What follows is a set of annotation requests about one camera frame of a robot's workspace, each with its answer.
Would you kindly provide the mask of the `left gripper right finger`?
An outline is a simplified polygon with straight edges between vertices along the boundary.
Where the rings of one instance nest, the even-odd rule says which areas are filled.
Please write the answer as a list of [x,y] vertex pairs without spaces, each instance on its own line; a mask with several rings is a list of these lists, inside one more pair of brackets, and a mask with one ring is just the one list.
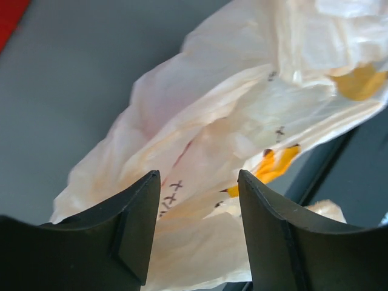
[[326,218],[246,170],[238,187],[254,290],[387,289],[386,226]]

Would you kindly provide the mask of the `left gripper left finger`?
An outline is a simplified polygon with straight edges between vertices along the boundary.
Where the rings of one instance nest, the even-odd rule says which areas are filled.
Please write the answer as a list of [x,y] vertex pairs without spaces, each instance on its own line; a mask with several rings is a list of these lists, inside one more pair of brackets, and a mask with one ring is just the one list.
[[147,279],[160,188],[153,170],[58,224],[1,216],[1,289],[139,290]]

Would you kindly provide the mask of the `translucent banana print plastic bag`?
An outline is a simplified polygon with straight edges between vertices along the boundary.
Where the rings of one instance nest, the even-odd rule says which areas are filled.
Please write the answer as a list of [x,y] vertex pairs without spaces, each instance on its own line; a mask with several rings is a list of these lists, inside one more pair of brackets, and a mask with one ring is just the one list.
[[151,170],[161,194],[146,290],[251,279],[238,201],[387,105],[386,1],[231,1],[142,75],[69,173],[54,224]]

